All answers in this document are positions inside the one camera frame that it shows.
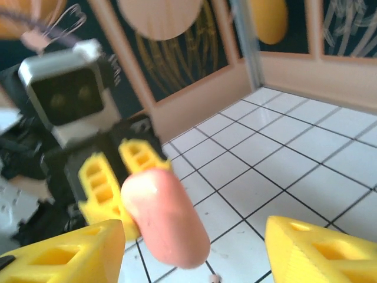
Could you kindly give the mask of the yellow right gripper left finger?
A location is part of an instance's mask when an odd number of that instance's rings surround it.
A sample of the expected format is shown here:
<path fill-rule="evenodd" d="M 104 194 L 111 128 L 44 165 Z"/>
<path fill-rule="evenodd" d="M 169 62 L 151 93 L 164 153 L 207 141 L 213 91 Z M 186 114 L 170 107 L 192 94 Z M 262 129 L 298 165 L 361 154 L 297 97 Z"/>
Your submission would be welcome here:
<path fill-rule="evenodd" d="M 125 237 L 107 220 L 1 255 L 1 282 L 117 282 Z"/>

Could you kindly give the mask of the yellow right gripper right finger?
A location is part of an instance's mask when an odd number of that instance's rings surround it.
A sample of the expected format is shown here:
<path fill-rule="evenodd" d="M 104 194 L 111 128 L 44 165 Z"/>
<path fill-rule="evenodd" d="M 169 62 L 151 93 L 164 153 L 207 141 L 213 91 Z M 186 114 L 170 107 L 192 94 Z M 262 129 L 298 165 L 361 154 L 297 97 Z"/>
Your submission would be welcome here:
<path fill-rule="evenodd" d="M 265 244 L 275 282 L 376 282 L 376 243 L 269 216 Z"/>

